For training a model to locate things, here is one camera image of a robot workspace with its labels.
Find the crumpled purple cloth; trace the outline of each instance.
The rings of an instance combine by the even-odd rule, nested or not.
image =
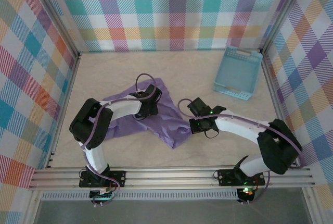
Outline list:
[[[157,104],[158,114],[149,116],[141,121],[135,120],[132,115],[112,121],[105,140],[150,130],[170,148],[176,148],[190,137],[191,129],[189,122],[182,119],[162,79],[156,78],[155,81],[157,87],[162,91],[162,96]],[[146,80],[138,83],[137,86],[139,90],[145,90],[150,84],[153,84],[152,80]],[[135,86],[128,88],[118,95],[106,97],[103,101],[123,98],[133,92],[136,92]]]

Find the basket handle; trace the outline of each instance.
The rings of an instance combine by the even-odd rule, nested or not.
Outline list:
[[[240,55],[245,55],[245,56],[251,56],[251,52],[246,52],[246,51],[236,51],[237,54]]]
[[[233,92],[236,92],[236,93],[241,93],[241,90],[238,90],[234,87],[229,87],[229,86],[224,86],[227,90],[230,90],[230,91],[233,91]]]

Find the plaid wall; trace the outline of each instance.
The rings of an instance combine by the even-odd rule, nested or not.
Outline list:
[[[54,1],[68,11],[75,40],[94,52],[258,48],[285,0]]]
[[[276,7],[276,10],[275,10],[275,12],[273,14],[273,17],[272,17],[271,21],[270,21],[270,24],[266,28],[265,34],[264,34],[264,36],[263,36],[263,38],[261,40],[260,48],[263,48],[263,46],[264,46],[264,44],[266,42],[266,39],[267,39],[269,33],[271,32],[271,29],[272,29],[273,25],[275,24],[276,19],[281,14],[282,9],[285,7],[286,2],[287,2],[287,0],[280,0],[278,6]]]
[[[333,221],[333,0],[297,0],[268,62]]]
[[[74,58],[39,0],[0,0],[0,223],[18,223]]]

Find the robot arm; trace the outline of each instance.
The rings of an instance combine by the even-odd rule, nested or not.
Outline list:
[[[216,132],[227,131],[246,138],[259,146],[261,155],[246,156],[234,167],[234,176],[239,182],[245,182],[248,178],[265,171],[283,175],[297,159],[299,155],[297,150],[277,133],[282,133],[299,150],[302,150],[300,143],[282,120],[257,121],[234,114],[221,106],[211,109],[200,98],[192,101],[188,108],[194,116],[206,117],[190,119],[193,134],[206,132],[210,129]],[[220,114],[222,111],[220,117],[207,117],[208,115]]]
[[[70,132],[81,147],[92,132],[98,110],[102,105],[109,104],[102,109],[94,135],[84,147],[88,163],[96,172],[103,175],[108,173],[109,170],[109,166],[104,159],[101,143],[106,136],[111,121],[127,115],[135,115],[137,118],[142,118],[158,114],[157,102],[162,94],[158,88],[155,89],[154,95],[149,99],[141,99],[150,95],[154,88],[153,85],[150,85],[146,91],[131,93],[124,100],[117,100],[114,104],[112,101],[98,102],[93,98],[88,99],[84,103],[70,125]]]

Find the blue plastic basket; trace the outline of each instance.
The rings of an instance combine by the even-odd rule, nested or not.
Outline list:
[[[228,46],[217,72],[214,90],[248,100],[257,85],[262,55]]]

